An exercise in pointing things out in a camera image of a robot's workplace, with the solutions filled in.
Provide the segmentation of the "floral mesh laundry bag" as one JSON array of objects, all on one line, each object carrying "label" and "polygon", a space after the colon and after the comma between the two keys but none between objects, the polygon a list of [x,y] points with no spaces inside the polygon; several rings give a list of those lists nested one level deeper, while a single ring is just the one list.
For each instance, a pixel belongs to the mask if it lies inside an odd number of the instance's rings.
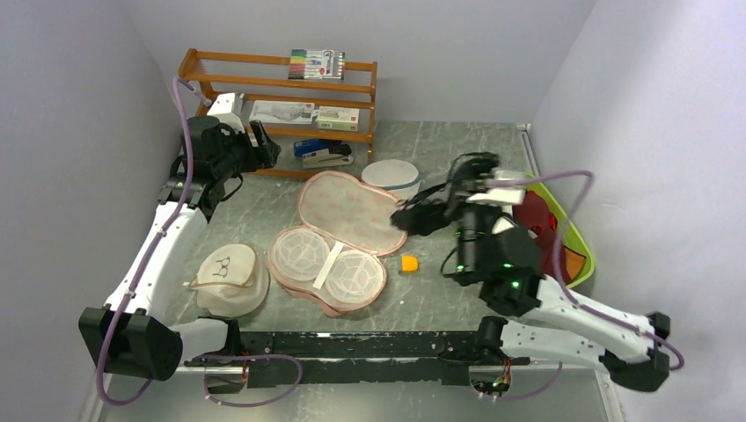
[{"label": "floral mesh laundry bag", "polygon": [[272,278],[290,295],[316,303],[328,317],[369,306],[382,293],[381,259],[407,239],[391,225],[399,198],[339,171],[321,171],[299,193],[300,224],[271,243]]}]

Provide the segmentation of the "black lace bra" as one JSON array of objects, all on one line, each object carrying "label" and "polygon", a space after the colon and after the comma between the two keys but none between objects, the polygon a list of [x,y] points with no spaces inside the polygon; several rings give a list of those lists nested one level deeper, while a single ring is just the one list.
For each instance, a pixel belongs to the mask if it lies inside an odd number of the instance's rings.
[{"label": "black lace bra", "polygon": [[408,200],[400,200],[391,214],[391,225],[408,236],[429,236],[457,219],[459,208],[471,194],[486,190],[483,178],[468,185],[470,192],[460,192],[457,204],[449,203],[449,172],[443,183],[420,191]]}]

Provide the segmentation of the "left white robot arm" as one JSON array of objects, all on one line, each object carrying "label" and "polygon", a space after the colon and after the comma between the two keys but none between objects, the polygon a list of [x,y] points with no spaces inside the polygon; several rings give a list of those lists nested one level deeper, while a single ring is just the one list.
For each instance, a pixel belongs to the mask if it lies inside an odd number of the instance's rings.
[{"label": "left white robot arm", "polygon": [[99,308],[78,320],[101,374],[166,381],[186,361],[208,355],[229,366],[244,351],[238,321],[200,316],[183,328],[163,323],[181,267],[217,206],[224,184],[245,172],[271,169],[282,149],[258,120],[231,125],[225,118],[187,121],[192,156],[177,156],[157,198],[154,222],[124,280]]}]

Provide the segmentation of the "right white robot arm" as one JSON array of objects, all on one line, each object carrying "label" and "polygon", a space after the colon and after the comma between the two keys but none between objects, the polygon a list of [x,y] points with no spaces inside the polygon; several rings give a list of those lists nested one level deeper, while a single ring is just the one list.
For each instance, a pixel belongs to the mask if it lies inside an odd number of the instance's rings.
[{"label": "right white robot arm", "polygon": [[538,357],[603,370],[613,382],[658,390],[683,365],[668,343],[669,317],[614,309],[570,290],[563,259],[569,218],[546,228],[523,222],[534,179],[502,171],[491,153],[471,153],[447,178],[445,215],[457,225],[450,278],[478,285],[495,312],[474,344],[486,364]]}]

